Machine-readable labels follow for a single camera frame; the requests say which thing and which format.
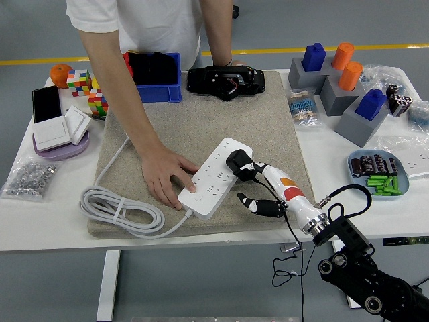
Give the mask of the person's right hand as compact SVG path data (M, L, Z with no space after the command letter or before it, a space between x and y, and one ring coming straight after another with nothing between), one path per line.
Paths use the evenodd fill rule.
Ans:
M182 208L172 187L173 177L191 193L196 191L190 175L195 174L199 167L163 144L151 146L141 155L141 169L152 196L173 209Z

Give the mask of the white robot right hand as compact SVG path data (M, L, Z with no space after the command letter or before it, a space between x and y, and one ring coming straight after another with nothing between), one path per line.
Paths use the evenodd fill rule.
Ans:
M297 184L282 170L268 164L249 162L238 167L235 173L243 180L253 180L257 173L261 173L280 199L278 202L255 200L239 193L238 198L252 213L279 217L282 205L285 205L286 211L296 216L299 228L305 234L313 236L318 235L329 225L324 211L313 205Z

